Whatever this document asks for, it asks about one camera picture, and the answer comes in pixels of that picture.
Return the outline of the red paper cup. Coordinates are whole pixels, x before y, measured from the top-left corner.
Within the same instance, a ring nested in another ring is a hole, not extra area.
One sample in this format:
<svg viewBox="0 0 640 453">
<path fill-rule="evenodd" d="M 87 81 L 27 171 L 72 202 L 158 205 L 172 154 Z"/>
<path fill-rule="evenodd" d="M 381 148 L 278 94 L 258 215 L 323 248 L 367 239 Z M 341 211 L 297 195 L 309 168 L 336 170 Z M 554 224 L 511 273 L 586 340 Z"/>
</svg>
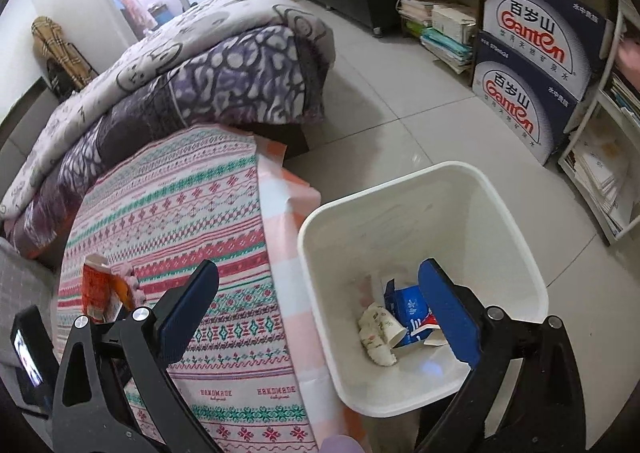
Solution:
<svg viewBox="0 0 640 453">
<path fill-rule="evenodd" d="M 113 322 L 122 309 L 122 301 L 116 293 L 115 277 L 107 260 L 90 254 L 81 272 L 82 313 L 96 323 Z"/>
</svg>

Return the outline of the white floral paper cup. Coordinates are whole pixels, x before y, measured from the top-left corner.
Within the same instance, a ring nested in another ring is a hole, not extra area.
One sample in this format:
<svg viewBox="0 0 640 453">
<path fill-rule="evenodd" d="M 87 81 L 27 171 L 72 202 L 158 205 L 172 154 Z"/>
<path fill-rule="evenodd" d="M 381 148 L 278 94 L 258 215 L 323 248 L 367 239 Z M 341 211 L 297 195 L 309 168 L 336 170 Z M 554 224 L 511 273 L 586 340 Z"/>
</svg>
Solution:
<svg viewBox="0 0 640 453">
<path fill-rule="evenodd" d="M 378 303 L 371 303 L 358 320 L 359 339 L 368 357 L 378 366 L 397 363 L 393 349 L 407 335 L 407 329 Z"/>
</svg>

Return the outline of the blue milk carton trash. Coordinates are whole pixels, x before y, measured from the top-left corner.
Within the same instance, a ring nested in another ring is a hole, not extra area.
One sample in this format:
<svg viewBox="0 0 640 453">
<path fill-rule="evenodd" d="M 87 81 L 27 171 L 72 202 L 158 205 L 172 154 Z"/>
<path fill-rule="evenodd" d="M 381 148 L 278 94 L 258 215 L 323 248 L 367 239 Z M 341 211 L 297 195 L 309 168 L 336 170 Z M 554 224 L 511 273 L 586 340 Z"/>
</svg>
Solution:
<svg viewBox="0 0 640 453">
<path fill-rule="evenodd" d="M 427 347 L 447 345 L 448 341 L 418 284 L 398 287 L 394 279 L 389 280 L 385 285 L 384 301 L 386 310 L 406 330 L 404 337 L 394 343 L 395 349 L 414 343 Z"/>
</svg>

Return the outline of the black phone with screen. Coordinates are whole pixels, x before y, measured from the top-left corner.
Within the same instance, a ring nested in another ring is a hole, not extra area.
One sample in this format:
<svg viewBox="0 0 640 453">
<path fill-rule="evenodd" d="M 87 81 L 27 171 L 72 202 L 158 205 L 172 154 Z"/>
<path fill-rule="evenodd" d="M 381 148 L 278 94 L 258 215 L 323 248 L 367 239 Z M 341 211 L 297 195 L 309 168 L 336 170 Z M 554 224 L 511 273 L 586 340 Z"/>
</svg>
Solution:
<svg viewBox="0 0 640 453">
<path fill-rule="evenodd" d="M 58 378 L 53 343 L 36 305 L 20 311 L 11 329 L 11 343 L 28 378 L 35 405 L 50 413 Z"/>
</svg>

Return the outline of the orange plush toy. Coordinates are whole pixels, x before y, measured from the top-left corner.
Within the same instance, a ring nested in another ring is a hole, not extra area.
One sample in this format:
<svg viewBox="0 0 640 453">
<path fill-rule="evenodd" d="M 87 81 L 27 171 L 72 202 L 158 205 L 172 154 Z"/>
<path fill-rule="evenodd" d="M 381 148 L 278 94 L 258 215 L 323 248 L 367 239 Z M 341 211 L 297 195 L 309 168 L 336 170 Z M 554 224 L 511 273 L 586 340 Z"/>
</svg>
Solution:
<svg viewBox="0 0 640 453">
<path fill-rule="evenodd" d="M 136 304 L 134 303 L 134 294 L 132 294 L 131 287 L 122 277 L 113 275 L 112 288 L 122 303 L 122 306 L 124 306 L 129 312 L 136 308 Z"/>
</svg>

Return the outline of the pink fluffy yarn item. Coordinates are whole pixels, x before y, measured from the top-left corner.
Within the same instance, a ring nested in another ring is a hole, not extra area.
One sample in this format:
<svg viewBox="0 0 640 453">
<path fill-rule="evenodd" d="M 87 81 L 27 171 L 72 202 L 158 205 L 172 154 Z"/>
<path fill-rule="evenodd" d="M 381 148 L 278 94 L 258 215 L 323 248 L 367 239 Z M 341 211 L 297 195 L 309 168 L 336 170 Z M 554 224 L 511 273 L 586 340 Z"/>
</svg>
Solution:
<svg viewBox="0 0 640 453">
<path fill-rule="evenodd" d="M 130 265 L 130 263 L 122 263 L 120 265 L 118 275 L 122 280 L 124 280 L 131 291 L 137 291 L 139 288 L 139 282 L 136 273 L 134 272 L 134 267 Z"/>
</svg>

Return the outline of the patterned striped bed cover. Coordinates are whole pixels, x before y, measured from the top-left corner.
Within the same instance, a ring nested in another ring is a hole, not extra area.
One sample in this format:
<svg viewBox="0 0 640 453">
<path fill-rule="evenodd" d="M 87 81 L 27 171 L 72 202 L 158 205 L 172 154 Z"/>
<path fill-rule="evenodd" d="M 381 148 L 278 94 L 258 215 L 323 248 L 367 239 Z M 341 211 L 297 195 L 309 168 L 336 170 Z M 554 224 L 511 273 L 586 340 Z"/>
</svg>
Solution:
<svg viewBox="0 0 640 453">
<path fill-rule="evenodd" d="M 130 271 L 147 303 L 203 261 L 218 293 L 186 352 L 168 369 L 194 416 L 227 452 L 312 452 L 316 439 L 285 338 L 259 168 L 280 165 L 279 143 L 218 126 L 149 144 L 87 193 L 64 249 L 53 343 L 81 313 L 85 259 Z"/>
</svg>

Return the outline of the pink checked bed sheet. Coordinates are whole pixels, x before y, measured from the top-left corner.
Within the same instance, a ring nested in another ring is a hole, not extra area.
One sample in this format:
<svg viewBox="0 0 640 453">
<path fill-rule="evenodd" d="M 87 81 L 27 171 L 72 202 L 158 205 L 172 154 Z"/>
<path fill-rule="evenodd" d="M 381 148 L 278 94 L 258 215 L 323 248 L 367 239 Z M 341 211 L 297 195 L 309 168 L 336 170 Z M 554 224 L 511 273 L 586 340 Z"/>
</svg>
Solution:
<svg viewBox="0 0 640 453">
<path fill-rule="evenodd" d="M 255 141 L 269 265 L 288 351 L 314 439 L 322 444 L 332 436 L 350 436 L 369 452 L 370 441 L 361 417 L 340 400 L 331 381 L 297 251 L 299 229 L 319 207 L 320 193 L 283 167 L 284 144 L 261 136 Z"/>
</svg>

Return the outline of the lower Ganten water carton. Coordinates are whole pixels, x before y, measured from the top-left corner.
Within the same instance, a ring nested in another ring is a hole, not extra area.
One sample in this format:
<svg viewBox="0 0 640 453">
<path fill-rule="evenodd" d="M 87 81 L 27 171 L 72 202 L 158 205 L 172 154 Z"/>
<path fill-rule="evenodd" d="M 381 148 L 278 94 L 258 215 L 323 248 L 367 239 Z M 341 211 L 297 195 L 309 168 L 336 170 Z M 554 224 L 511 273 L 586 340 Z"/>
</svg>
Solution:
<svg viewBox="0 0 640 453">
<path fill-rule="evenodd" d="M 476 36 L 475 57 L 475 95 L 540 164 L 546 164 L 576 125 L 580 101 L 535 64 L 484 31 Z"/>
</svg>

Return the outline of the ganten water carton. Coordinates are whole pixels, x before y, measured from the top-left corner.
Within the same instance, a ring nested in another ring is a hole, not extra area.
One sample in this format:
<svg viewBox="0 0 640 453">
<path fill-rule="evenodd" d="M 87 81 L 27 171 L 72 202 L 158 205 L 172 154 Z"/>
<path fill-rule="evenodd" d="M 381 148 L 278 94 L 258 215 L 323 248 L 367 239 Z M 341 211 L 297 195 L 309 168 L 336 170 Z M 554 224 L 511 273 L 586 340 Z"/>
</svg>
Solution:
<svg viewBox="0 0 640 453">
<path fill-rule="evenodd" d="M 580 101 L 535 64 L 484 31 L 476 36 L 475 57 L 475 95 L 540 164 L 546 164 L 576 125 Z"/>
<path fill-rule="evenodd" d="M 483 31 L 582 100 L 610 48 L 614 23 L 579 0 L 485 0 Z"/>
</svg>

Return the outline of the purple patterned quilt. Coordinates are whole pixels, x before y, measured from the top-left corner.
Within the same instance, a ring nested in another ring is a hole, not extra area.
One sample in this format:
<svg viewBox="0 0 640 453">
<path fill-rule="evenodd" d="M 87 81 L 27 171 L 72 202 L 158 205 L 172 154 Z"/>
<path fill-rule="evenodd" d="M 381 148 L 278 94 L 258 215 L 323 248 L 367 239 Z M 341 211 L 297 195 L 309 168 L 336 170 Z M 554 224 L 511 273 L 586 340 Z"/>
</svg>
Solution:
<svg viewBox="0 0 640 453">
<path fill-rule="evenodd" d="M 282 140 L 281 126 L 322 120 L 322 89 L 334 61 L 331 30 L 311 39 L 284 25 L 255 28 L 186 60 L 93 122 L 26 210 L 2 224 L 2 236 L 18 254 L 38 257 L 70 228 L 96 180 L 186 127 L 223 124 Z"/>
</svg>

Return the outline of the plaid tan bag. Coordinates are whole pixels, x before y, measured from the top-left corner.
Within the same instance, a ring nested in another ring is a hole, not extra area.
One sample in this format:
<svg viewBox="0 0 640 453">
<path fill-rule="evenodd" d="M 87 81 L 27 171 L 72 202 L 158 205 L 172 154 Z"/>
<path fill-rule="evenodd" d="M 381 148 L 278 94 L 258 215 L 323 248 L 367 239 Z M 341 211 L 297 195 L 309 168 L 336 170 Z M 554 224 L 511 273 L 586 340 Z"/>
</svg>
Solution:
<svg viewBox="0 0 640 453">
<path fill-rule="evenodd" d="M 47 66 L 50 82 L 63 98 L 81 91 L 98 76 L 96 69 L 65 36 L 61 25 L 46 16 L 32 21 L 34 49 Z"/>
</svg>

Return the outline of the upper Ganten water carton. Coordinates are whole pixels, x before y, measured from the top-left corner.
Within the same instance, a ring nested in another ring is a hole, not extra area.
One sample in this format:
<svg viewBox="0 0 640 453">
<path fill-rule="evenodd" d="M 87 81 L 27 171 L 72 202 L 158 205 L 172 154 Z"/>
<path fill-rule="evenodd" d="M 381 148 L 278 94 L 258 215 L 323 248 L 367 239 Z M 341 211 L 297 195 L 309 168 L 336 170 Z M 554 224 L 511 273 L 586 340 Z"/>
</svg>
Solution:
<svg viewBox="0 0 640 453">
<path fill-rule="evenodd" d="M 483 31 L 582 100 L 610 48 L 614 23 L 579 0 L 485 0 Z"/>
</svg>

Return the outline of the stack of books on floor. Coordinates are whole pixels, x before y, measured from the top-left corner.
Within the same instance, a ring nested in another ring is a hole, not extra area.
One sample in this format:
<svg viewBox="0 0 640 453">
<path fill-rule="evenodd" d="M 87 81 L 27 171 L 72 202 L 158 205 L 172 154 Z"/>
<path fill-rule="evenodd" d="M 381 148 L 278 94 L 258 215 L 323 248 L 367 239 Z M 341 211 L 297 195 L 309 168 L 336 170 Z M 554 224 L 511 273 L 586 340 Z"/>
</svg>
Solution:
<svg viewBox="0 0 640 453">
<path fill-rule="evenodd" d="M 456 74 L 472 66 L 475 11 L 449 0 L 398 0 L 402 28 Z"/>
</svg>

